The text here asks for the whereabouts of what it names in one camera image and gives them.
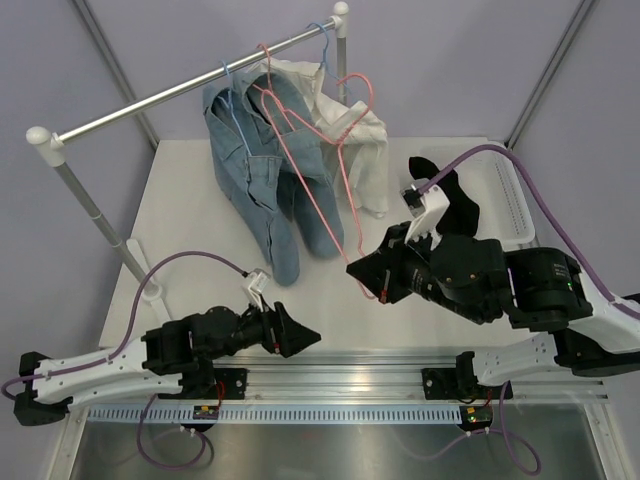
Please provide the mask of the black skirt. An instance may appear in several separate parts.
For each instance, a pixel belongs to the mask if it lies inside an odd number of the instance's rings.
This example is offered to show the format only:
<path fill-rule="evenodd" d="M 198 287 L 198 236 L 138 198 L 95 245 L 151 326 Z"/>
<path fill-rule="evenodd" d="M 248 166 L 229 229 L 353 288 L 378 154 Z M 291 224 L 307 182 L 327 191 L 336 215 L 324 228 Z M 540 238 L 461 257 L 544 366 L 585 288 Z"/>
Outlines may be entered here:
<path fill-rule="evenodd" d="M 408 160 L 409 172 L 414 180 L 432 180 L 440 169 L 429 159 L 413 156 Z M 478 230 L 480 207 L 461 188 L 459 176 L 449 172 L 437 185 L 449 199 L 449 207 L 436 227 L 440 235 L 457 234 L 474 237 Z"/>

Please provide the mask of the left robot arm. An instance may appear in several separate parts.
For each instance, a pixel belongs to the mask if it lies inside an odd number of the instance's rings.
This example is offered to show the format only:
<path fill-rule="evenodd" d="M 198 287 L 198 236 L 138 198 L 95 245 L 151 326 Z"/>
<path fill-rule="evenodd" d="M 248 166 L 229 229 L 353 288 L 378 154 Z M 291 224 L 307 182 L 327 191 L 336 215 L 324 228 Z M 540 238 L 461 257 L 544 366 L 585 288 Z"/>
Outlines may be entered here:
<path fill-rule="evenodd" d="M 122 350 L 65 360 L 23 354 L 18 381 L 24 389 L 15 396 L 13 413 L 23 426 L 41 426 L 107 401 L 152 395 L 215 398 L 231 389 L 230 381 L 216 372 L 215 360 L 255 345 L 289 358 L 320 339 L 320 333 L 295 321 L 280 302 L 249 306 L 241 314 L 216 306 L 149 330 Z"/>

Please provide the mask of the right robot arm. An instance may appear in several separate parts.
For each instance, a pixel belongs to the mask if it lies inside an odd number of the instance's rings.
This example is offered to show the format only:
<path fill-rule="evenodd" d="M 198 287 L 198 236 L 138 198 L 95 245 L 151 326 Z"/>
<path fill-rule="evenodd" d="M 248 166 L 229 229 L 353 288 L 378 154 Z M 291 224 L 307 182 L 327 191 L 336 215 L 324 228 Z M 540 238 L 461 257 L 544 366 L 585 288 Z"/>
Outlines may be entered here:
<path fill-rule="evenodd" d="M 599 292 L 561 250 L 506 252 L 496 239 L 459 234 L 409 240 L 408 229 L 407 223 L 390 227 L 347 273 L 382 304 L 416 294 L 476 325 L 505 317 L 533 334 L 497 350 L 458 354 L 453 380 L 463 395 L 546 369 L 585 378 L 638 370 L 638 304 Z"/>

